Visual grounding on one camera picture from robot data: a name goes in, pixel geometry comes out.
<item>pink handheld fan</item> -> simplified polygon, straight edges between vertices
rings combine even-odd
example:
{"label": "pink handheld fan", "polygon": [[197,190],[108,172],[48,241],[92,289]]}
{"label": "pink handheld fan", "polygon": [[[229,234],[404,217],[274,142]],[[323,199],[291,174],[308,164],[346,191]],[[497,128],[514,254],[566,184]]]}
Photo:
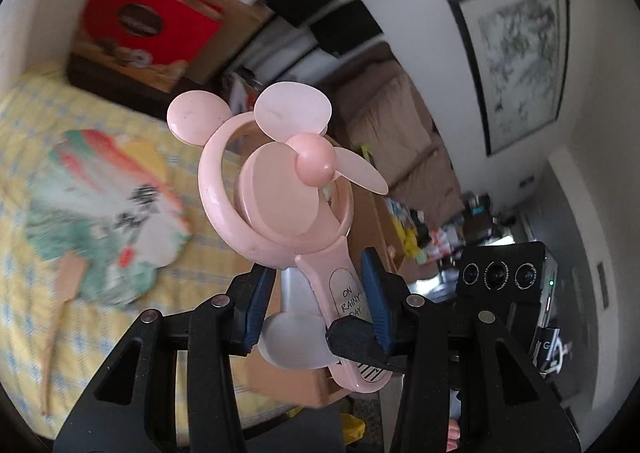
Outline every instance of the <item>pink handheld fan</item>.
{"label": "pink handheld fan", "polygon": [[[322,136],[331,113],[319,90],[279,82],[258,97],[254,112],[235,117],[216,95],[185,92],[169,106],[167,122],[181,141],[204,146],[198,186],[220,237],[248,260],[289,270],[282,283],[284,311],[267,318],[258,343],[263,355],[281,367],[329,366],[340,386],[372,392],[391,373],[333,356],[324,331],[350,314],[370,321],[347,249],[350,181],[378,194],[386,194],[388,186],[369,162]],[[242,166],[234,205],[223,184],[223,153],[230,141],[258,130],[274,142],[259,147]]]}

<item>human hand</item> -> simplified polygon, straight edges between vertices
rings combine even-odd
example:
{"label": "human hand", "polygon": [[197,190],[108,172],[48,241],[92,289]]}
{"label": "human hand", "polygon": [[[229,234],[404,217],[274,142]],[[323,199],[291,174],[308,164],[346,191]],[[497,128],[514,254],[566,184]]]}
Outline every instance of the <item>human hand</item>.
{"label": "human hand", "polygon": [[453,451],[458,448],[458,439],[460,438],[460,426],[458,423],[449,419],[449,431],[447,433],[447,451]]}

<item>framed picture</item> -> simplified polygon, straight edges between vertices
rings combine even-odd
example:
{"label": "framed picture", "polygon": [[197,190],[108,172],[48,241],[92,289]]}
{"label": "framed picture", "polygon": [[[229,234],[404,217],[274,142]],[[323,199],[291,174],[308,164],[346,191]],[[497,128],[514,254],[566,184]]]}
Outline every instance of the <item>framed picture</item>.
{"label": "framed picture", "polygon": [[569,0],[449,0],[476,85],[486,154],[553,123],[569,48]]}

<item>yellow plaid tablecloth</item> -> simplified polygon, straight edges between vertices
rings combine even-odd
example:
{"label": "yellow plaid tablecloth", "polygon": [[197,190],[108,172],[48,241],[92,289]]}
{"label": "yellow plaid tablecloth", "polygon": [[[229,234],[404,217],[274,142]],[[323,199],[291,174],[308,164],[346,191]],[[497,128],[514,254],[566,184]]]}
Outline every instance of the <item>yellow plaid tablecloth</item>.
{"label": "yellow plaid tablecloth", "polygon": [[[193,237],[175,263],[158,270],[155,287],[126,310],[76,299],[68,303],[54,349],[51,415],[40,414],[42,350],[54,309],[57,260],[42,261],[26,242],[24,223],[30,189],[45,156],[66,130],[97,128],[156,143],[168,163],[168,182],[180,195]],[[197,183],[200,149],[177,141],[166,123],[109,103],[65,82],[59,65],[25,74],[0,102],[0,383],[31,428],[57,435],[95,371],[137,315],[155,307],[163,314],[193,309],[224,292],[238,271],[235,253],[211,227]],[[227,152],[223,176],[228,191],[239,169]],[[185,443],[186,357],[178,356],[176,424]],[[283,413],[290,406],[254,394],[246,385],[244,358],[232,358],[236,400],[244,427]]]}

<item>black picture frame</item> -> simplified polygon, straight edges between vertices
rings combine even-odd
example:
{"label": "black picture frame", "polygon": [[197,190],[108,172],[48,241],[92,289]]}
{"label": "black picture frame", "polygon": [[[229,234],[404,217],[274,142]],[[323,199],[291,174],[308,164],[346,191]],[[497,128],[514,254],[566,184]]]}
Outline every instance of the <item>black picture frame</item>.
{"label": "black picture frame", "polygon": [[569,47],[570,47],[570,36],[571,36],[571,11],[570,11],[571,0],[565,0],[565,4],[564,4],[566,8],[566,42],[565,42],[566,46],[564,48],[565,57],[564,57],[564,64],[561,70],[561,77],[560,77],[561,85],[560,85],[558,108],[556,111],[556,116],[555,118],[549,120],[549,122],[536,127],[530,132],[527,132],[526,134],[520,136],[514,141],[511,141],[509,144],[498,148],[497,150],[494,150],[492,148],[489,120],[488,120],[487,111],[486,111],[485,94],[482,86],[482,79],[481,79],[480,70],[478,66],[478,60],[476,58],[476,52],[474,50],[471,33],[469,31],[465,16],[462,11],[462,4],[464,4],[464,2],[466,2],[467,0],[447,0],[447,1],[453,13],[453,17],[456,21],[456,24],[458,25],[458,30],[460,31],[460,36],[462,37],[462,42],[465,47],[466,56],[469,62],[469,67],[471,69],[471,74],[474,79],[476,96],[478,97],[478,105],[480,107],[480,114],[482,118],[482,129],[484,131],[484,147],[486,150],[487,157],[494,156],[499,152],[501,152],[502,150],[506,150],[507,148],[510,148],[511,146],[513,146],[513,144],[516,144],[517,142],[542,130],[548,125],[555,123],[558,120],[558,117],[560,116],[562,101],[564,99],[564,87],[566,84],[566,74],[567,74],[567,68],[568,68],[568,62],[569,62]]}

